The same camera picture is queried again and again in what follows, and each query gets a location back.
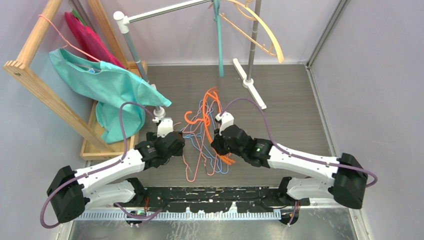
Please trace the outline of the teal plastic hanger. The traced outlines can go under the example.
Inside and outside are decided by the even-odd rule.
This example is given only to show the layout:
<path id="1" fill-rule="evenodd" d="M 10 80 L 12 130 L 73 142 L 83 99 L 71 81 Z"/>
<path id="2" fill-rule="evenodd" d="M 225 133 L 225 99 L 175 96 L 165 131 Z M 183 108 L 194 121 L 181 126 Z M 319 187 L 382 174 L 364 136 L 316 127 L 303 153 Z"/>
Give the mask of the teal plastic hanger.
<path id="1" fill-rule="evenodd" d="M 223 59 L 223 46 L 222 46 L 222 30 L 221 30 L 221 17 L 220 17 L 220 1 L 213 0 L 213 11 L 214 11 L 214 21 L 216 24 L 217 31 L 217 45 L 218 45 L 218 72 L 219 76 L 224 76 L 224 59 Z"/>

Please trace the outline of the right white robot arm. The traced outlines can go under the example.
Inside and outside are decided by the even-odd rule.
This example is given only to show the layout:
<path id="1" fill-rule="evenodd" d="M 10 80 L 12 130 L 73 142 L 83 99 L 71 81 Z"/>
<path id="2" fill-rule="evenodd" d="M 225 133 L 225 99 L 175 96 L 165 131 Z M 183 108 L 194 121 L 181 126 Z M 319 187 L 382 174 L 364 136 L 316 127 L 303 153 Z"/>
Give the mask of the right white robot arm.
<path id="1" fill-rule="evenodd" d="M 236 155 L 254 167 L 305 175 L 305 178 L 282 178 L 277 198 L 283 205 L 307 198 L 325 198 L 351 209 L 363 207 L 369 175 L 351 154 L 328 157 L 284 148 L 268 139 L 252 138 L 235 124 L 224 130 L 215 129 L 211 147 L 220 155 Z"/>

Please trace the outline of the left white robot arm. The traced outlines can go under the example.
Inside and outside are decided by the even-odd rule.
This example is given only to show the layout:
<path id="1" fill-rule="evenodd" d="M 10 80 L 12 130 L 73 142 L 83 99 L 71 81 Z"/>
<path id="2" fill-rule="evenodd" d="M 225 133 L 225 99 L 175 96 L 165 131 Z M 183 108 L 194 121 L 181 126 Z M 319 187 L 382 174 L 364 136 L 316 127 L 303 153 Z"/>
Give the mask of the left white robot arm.
<path id="1" fill-rule="evenodd" d="M 125 154 L 73 170 L 60 168 L 48 187 L 50 204 L 59 224 L 70 222 L 84 211 L 105 205 L 138 207 L 145 203 L 147 191 L 135 177 L 116 180 L 150 168 L 165 165 L 181 156 L 185 146 L 182 133 L 172 131 L 164 137 L 141 141 Z"/>

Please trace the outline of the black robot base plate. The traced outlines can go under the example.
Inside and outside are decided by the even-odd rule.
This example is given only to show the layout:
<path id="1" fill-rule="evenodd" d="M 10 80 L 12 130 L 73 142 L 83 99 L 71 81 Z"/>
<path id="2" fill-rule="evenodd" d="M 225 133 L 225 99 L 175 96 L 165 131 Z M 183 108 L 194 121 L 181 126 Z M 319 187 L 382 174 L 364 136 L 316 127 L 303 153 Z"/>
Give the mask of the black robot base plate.
<path id="1" fill-rule="evenodd" d="M 130 225 L 148 220 L 278 220 L 294 224 L 309 198 L 286 200 L 280 188 L 268 186 L 143 187 L 135 179 L 135 196 L 114 203 L 125 208 Z"/>

